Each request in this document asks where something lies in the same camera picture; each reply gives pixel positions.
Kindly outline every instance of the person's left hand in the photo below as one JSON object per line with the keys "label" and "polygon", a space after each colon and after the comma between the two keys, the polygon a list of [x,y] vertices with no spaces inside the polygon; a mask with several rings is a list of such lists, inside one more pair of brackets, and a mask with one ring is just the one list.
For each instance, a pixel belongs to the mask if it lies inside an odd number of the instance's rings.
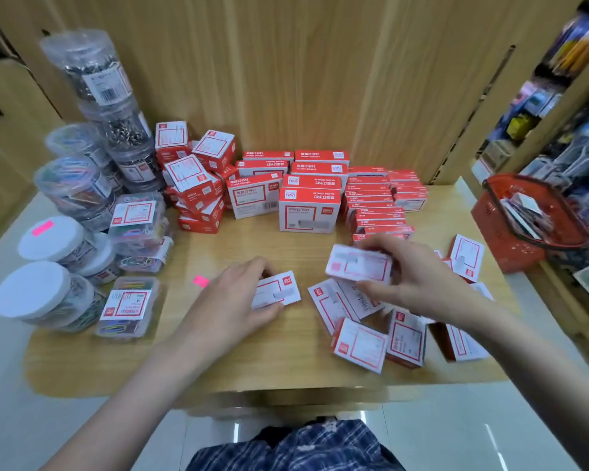
{"label": "person's left hand", "polygon": [[208,367],[279,315],[281,303],[251,309],[258,281],[275,274],[274,267],[259,256],[232,264],[198,295],[168,342],[181,356],[200,354],[200,365]]}

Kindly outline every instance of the wooden backdrop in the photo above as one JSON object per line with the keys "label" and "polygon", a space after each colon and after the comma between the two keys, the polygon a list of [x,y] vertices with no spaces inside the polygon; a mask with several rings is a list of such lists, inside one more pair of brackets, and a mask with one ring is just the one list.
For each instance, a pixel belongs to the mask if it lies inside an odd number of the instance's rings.
{"label": "wooden backdrop", "polygon": [[97,27],[151,124],[185,119],[247,150],[348,149],[429,181],[510,46],[506,82],[447,168],[472,157],[579,2],[0,0],[0,29],[66,120],[80,117],[74,97],[38,41]]}

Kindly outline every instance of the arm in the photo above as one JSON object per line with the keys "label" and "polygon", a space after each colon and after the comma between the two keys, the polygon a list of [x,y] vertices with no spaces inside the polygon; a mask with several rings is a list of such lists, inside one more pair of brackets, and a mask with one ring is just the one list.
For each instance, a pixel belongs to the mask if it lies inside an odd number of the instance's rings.
{"label": "arm", "polygon": [[201,292],[173,335],[153,347],[120,391],[87,420],[42,471],[129,471],[181,393],[238,342],[271,322],[279,303],[251,310],[262,258],[225,269]]}
{"label": "arm", "polygon": [[489,351],[578,465],[589,470],[589,377],[505,308],[480,295],[426,245],[378,235],[360,243],[398,261],[396,285],[364,281],[373,299],[455,325]]}

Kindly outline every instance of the white tile floor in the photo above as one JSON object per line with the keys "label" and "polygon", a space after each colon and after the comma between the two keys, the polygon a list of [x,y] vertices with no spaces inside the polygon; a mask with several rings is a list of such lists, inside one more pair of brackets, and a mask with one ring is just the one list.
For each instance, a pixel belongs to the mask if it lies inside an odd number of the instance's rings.
{"label": "white tile floor", "polygon": [[[466,187],[458,186],[474,201]],[[35,197],[0,241],[0,281],[23,264],[14,245],[23,229],[53,214]],[[589,370],[560,331],[524,274],[508,276],[523,317]],[[0,319],[0,471],[37,469],[104,402],[35,395],[24,382],[21,359],[31,327]],[[523,471],[577,467],[509,382],[422,387],[418,400],[364,412],[380,443],[408,471]],[[214,421],[171,411],[157,428],[134,470],[178,471],[204,446],[244,441],[265,420]]]}

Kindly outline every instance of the person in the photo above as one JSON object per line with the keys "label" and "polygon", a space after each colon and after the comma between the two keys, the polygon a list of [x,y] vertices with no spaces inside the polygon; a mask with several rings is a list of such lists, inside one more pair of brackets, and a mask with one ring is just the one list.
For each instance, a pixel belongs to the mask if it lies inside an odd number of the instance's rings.
{"label": "person", "polygon": [[[509,311],[474,292],[428,246],[377,235],[359,247],[390,253],[400,271],[395,285],[361,282],[359,289],[469,333],[578,465],[589,470],[588,376]],[[275,273],[257,257],[214,278],[170,338],[152,348],[126,385],[41,469],[130,470],[175,399],[220,356],[279,315],[279,303],[251,310],[258,280]],[[360,420],[312,423],[269,442],[260,434],[251,442],[205,448],[188,469],[403,469]]]}

